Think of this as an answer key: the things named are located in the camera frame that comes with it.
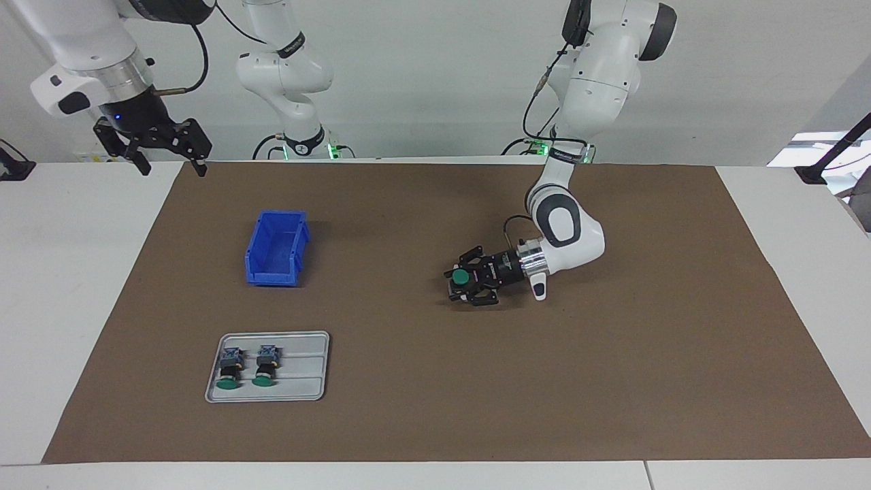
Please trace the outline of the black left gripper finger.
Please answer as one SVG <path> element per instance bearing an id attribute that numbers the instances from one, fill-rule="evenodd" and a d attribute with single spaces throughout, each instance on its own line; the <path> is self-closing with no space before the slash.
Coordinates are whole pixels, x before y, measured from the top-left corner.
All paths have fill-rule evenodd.
<path id="1" fill-rule="evenodd" d="M 460 301 L 476 307 L 497 305 L 499 303 L 498 291 L 503 286 L 504 281 L 497 279 L 470 280 L 464 284 L 459 284 L 452 277 L 449 277 L 448 298 L 451 301 Z"/>
<path id="2" fill-rule="evenodd" d="M 467 273 L 504 273 L 505 250 L 486 253 L 482 246 L 476 246 L 458 258 L 457 269 Z"/>

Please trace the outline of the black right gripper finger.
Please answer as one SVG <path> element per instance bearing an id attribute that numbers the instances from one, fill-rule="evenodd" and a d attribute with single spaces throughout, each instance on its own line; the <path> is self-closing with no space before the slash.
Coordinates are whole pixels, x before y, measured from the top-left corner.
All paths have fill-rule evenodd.
<path id="1" fill-rule="evenodd" d="M 139 149 L 139 140 L 134 137 L 130 142 L 123 142 L 119 133 L 106 117 L 100 117 L 94 124 L 94 133 L 111 157 L 122 157 L 134 165 L 143 176 L 149 176 L 152 166 Z"/>
<path id="2" fill-rule="evenodd" d="M 198 121 L 185 120 L 175 125 L 174 151 L 190 162 L 200 178 L 206 176 L 206 159 L 212 151 L 212 143 Z"/>

